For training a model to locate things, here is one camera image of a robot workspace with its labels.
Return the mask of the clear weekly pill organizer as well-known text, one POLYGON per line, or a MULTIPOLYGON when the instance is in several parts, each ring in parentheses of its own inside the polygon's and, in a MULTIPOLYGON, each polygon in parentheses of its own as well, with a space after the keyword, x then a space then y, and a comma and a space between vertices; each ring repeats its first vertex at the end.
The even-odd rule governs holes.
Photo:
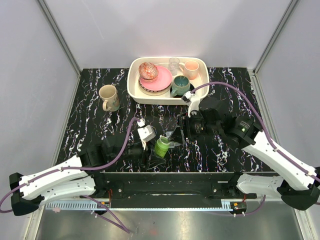
POLYGON ((175 141, 170 141, 170 142, 169 142, 169 148, 170 148, 170 149, 173 149, 173 148, 178 147, 178 146, 181 146, 181 145, 182 145, 182 144, 179 143, 179 142, 175 142, 175 141))

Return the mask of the green pill bottle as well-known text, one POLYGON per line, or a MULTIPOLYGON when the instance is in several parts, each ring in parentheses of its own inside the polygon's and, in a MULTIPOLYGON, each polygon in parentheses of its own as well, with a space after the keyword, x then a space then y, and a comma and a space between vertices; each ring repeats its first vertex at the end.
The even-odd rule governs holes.
POLYGON ((160 136, 159 139, 155 142, 154 153, 157 156, 164 158, 169 147, 170 141, 168 140, 168 138, 165 136, 160 136))

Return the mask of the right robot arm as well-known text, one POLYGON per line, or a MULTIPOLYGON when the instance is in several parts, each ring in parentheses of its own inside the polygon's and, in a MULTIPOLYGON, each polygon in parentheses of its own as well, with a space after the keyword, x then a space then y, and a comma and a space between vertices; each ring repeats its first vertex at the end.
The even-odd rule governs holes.
POLYGON ((171 142, 185 144, 199 137, 218 137, 229 147, 241 149, 272 168, 276 176, 235 173, 221 187, 223 196, 239 198, 256 194, 280 198, 290 207, 305 211, 320 197, 320 169, 309 166, 288 153, 268 135, 260 123, 245 116, 227 113, 217 101, 202 101, 177 116, 168 136, 171 142))

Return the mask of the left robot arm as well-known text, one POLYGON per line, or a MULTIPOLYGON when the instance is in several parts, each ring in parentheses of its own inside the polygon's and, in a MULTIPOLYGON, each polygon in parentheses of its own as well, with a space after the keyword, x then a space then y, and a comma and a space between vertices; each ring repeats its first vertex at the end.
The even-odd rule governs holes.
POLYGON ((15 216, 30 214, 47 203, 65 198, 90 196, 101 199, 112 194, 103 169, 93 170, 111 163, 118 154, 121 160, 130 160, 141 171, 147 171, 166 160, 155 153, 155 142, 146 144, 122 143, 112 137, 92 145, 70 159, 44 171, 31 175, 18 172, 9 176, 11 208, 15 216))

